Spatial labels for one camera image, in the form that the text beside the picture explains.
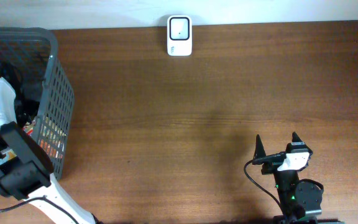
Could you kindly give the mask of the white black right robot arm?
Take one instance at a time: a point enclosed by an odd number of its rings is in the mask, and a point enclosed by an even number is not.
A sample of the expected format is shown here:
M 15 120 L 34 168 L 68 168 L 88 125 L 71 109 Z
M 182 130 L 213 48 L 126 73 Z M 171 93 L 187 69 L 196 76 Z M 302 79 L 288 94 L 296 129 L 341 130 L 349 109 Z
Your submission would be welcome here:
M 267 155 L 260 136 L 256 136 L 251 164 L 261 165 L 261 174 L 272 174 L 277 189 L 278 206 L 282 214 L 273 217 L 274 223 L 317 223 L 322 213 L 324 187 L 311 179 L 300 179 L 298 173 L 308 167 L 313 151 L 292 133 L 292 140 L 282 152 Z

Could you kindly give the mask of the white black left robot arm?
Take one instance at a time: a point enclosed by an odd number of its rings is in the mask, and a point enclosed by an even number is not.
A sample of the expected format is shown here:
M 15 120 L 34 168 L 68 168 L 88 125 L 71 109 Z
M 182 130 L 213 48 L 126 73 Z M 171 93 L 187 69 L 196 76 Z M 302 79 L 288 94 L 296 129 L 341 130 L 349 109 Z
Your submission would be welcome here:
M 21 72 L 0 61 L 0 195 L 19 201 L 0 213 L 31 204 L 55 223 L 99 223 L 58 183 L 48 154 L 25 132 L 39 104 L 26 97 Z

